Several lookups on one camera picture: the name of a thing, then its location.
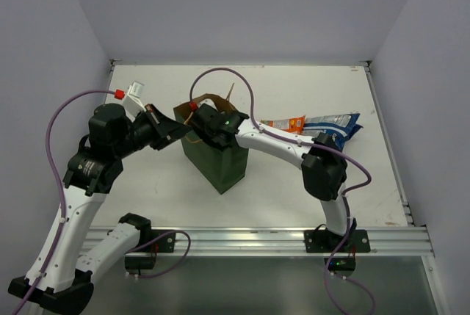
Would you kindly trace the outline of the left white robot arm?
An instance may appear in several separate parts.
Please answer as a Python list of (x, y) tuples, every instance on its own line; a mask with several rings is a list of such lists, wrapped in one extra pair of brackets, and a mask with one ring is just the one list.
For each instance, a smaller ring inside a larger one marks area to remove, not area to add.
[(128, 213), (88, 254), (81, 255), (91, 222), (123, 172), (123, 159), (149, 146), (160, 151), (191, 130), (147, 104), (133, 120), (120, 104), (97, 107), (89, 133), (59, 183), (61, 202), (43, 249), (25, 276), (8, 292), (56, 314), (80, 314), (98, 279), (124, 254), (152, 249), (158, 239), (151, 221)]

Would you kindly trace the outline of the blue snack packet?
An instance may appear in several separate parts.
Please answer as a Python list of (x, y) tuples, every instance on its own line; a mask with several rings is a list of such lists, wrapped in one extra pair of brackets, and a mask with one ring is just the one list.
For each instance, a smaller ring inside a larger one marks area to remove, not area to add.
[(347, 126), (341, 128), (330, 128), (330, 135), (340, 151), (344, 150), (346, 142), (353, 138), (363, 126), (355, 124), (354, 126)]
[(355, 124), (358, 124), (359, 117), (359, 113), (307, 117), (305, 119), (305, 125), (303, 129), (313, 130), (322, 128), (325, 130), (330, 130), (330, 128), (354, 126)]

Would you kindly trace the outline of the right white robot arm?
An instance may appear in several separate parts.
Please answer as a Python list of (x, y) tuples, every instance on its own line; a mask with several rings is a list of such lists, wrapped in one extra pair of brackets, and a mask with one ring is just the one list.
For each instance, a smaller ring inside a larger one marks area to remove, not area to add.
[(219, 151), (244, 148), (274, 156), (302, 172), (306, 192), (321, 202), (329, 232), (343, 236), (348, 229), (347, 209), (341, 193), (347, 163), (334, 141), (323, 134), (316, 139), (253, 122), (236, 110), (218, 112), (207, 104), (190, 104), (188, 121), (195, 133)]

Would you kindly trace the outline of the green paper bag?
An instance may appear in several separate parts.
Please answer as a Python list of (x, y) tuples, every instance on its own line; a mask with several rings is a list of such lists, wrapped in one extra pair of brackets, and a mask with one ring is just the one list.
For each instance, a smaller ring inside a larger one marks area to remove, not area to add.
[[(230, 113), (236, 109), (229, 101), (232, 89), (233, 86), (225, 98), (206, 93), (195, 97), (194, 101), (197, 104), (202, 104), (204, 100), (210, 100), (214, 104), (212, 108), (217, 109), (218, 112)], [(191, 109), (189, 101), (174, 107), (173, 113), (176, 121), (183, 123), (192, 112)], [(181, 140), (181, 144), (188, 160), (220, 194), (228, 191), (245, 177), (249, 156), (247, 148), (234, 147), (219, 151), (201, 141), (193, 131)]]

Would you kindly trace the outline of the orange snack packet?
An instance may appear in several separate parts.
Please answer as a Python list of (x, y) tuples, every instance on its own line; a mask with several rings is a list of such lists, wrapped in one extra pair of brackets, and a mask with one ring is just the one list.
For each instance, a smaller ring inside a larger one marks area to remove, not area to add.
[(261, 120), (261, 123), (289, 133), (300, 134), (305, 125), (305, 115), (280, 120)]

